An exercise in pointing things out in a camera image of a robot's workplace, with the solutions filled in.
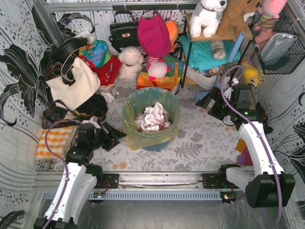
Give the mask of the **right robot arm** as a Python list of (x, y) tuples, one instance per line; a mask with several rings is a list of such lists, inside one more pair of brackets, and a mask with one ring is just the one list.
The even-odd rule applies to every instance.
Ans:
[(246, 149), (254, 167), (254, 174), (244, 171), (239, 165), (224, 164), (215, 174), (203, 174), (205, 188), (241, 189), (252, 208), (285, 207), (295, 186), (294, 176), (284, 172), (277, 162), (266, 139), (266, 116), (257, 104), (250, 108), (251, 90), (248, 85), (233, 85), (230, 89), (212, 88), (196, 102), (200, 108), (214, 104), (208, 114), (220, 121), (230, 120), (245, 141)]

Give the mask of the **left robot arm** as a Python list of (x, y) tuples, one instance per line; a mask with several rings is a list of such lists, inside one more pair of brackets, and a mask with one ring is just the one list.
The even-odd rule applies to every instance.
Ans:
[(126, 137), (107, 122), (87, 121), (79, 125), (75, 146), (64, 159), (64, 172), (55, 197), (42, 218), (37, 218), (35, 229), (75, 229), (81, 210), (89, 197), (100, 203), (108, 189), (119, 184), (118, 174), (105, 174), (99, 165), (91, 163), (94, 151), (110, 151)]

